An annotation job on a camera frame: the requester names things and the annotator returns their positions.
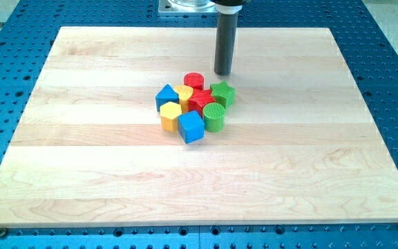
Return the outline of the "black robot arm flange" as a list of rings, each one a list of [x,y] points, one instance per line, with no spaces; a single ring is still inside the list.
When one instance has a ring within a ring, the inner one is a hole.
[[[250,3],[252,0],[210,0],[215,4],[221,6],[243,6]]]

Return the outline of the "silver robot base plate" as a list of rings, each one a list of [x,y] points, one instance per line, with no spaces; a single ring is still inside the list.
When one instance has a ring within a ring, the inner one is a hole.
[[[158,12],[164,15],[215,12],[215,3],[210,0],[159,0]]]

